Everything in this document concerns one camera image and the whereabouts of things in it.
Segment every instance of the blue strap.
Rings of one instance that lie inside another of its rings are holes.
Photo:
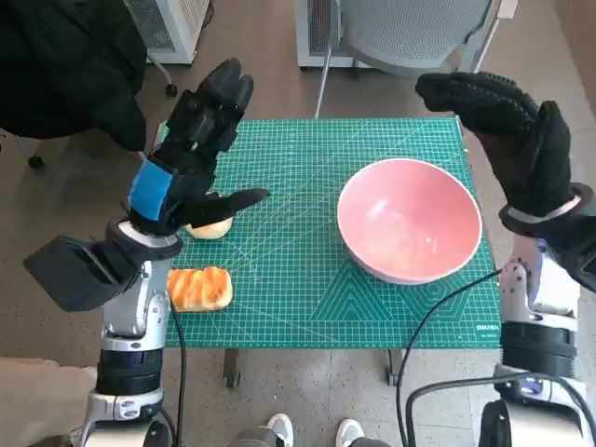
[[[171,174],[155,163],[145,160],[132,181],[129,205],[145,219],[157,221],[161,206],[171,184]]]

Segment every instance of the white sneaker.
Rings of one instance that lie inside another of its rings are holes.
[[[348,447],[358,438],[364,438],[364,430],[354,419],[344,419],[335,436],[335,447]]]
[[[285,447],[293,447],[294,430],[291,427],[291,420],[288,415],[279,413],[272,416],[267,423],[267,427],[271,428],[283,440]]]

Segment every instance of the bowl rim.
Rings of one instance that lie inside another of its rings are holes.
[[[474,210],[476,211],[476,217],[478,220],[478,234],[476,237],[476,242],[474,243],[474,249],[471,251],[470,255],[466,257],[466,259],[464,259],[464,261],[462,263],[460,263],[458,266],[447,270],[445,273],[440,274],[440,275],[431,275],[431,276],[426,276],[426,277],[415,277],[415,276],[404,276],[404,277],[395,277],[394,275],[392,275],[391,273],[387,272],[386,270],[384,270],[383,268],[380,268],[378,265],[374,265],[374,263],[370,262],[369,260],[365,260],[363,259],[361,256],[359,256],[358,253],[356,253],[356,251],[351,248],[349,246],[349,244],[347,243],[347,241],[345,240],[345,232],[344,229],[342,228],[342,220],[340,219],[340,209],[341,209],[341,205],[342,205],[342,198],[345,197],[345,190],[347,189],[347,187],[354,182],[358,177],[360,177],[361,175],[363,175],[363,173],[365,171],[367,171],[368,169],[372,169],[374,166],[376,165],[380,165],[380,164],[384,164],[384,163],[390,163],[390,162],[414,162],[414,163],[419,163],[421,165],[426,165],[432,169],[438,170],[439,172],[442,172],[443,174],[446,174],[448,177],[450,177],[462,190],[464,190],[467,194],[467,196],[469,197]],[[476,252],[478,251],[478,248],[481,244],[482,241],[482,232],[483,232],[483,225],[482,225],[482,216],[481,216],[481,211],[480,211],[480,207],[478,205],[478,202],[476,201],[476,199],[474,198],[474,196],[468,191],[468,189],[464,186],[463,183],[461,183],[457,178],[455,178],[455,176],[453,176],[453,174],[451,172],[448,172],[447,170],[440,168],[437,165],[433,165],[432,163],[428,163],[427,161],[424,160],[419,160],[416,158],[409,158],[409,157],[393,157],[393,158],[386,158],[384,160],[378,160],[375,161],[374,163],[371,163],[370,165],[365,166],[364,168],[359,169],[354,175],[352,175],[349,180],[345,183],[344,187],[342,188],[342,192],[339,195],[339,198],[337,199],[337,226],[339,227],[339,231],[342,235],[342,239],[344,240],[344,243],[347,245],[348,251],[353,255],[356,256],[358,258],[358,260],[360,262],[362,262],[363,264],[368,265],[372,270],[379,272],[379,274],[388,277],[388,278],[394,278],[397,280],[406,280],[406,281],[411,281],[411,282],[419,282],[419,283],[426,283],[426,282],[431,282],[431,281],[436,281],[437,279],[441,279],[441,278],[445,278],[450,276],[451,274],[455,273],[456,271],[458,271],[459,269],[461,269],[462,267],[464,267],[467,263],[470,262],[470,260],[474,257],[474,255],[476,254]]]

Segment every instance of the table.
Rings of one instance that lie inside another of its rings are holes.
[[[271,197],[239,214],[222,239],[180,232],[184,248],[174,261],[232,275],[227,309],[182,315],[188,346],[226,349],[229,386],[239,378],[239,348],[403,348],[433,304],[494,270],[485,237],[459,272],[420,286],[385,283],[350,259],[336,222],[342,187],[360,168],[397,156],[440,166],[476,194],[455,118],[242,121],[234,146],[220,155],[213,190],[264,187]],[[499,333],[490,280],[443,306],[417,347],[493,348]],[[176,344],[170,324],[168,345]]]

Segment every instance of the pink ceramic bowl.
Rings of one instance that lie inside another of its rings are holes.
[[[358,171],[339,197],[337,220],[360,265],[396,284],[452,274],[472,258],[482,235],[478,205],[464,185],[410,158]]]

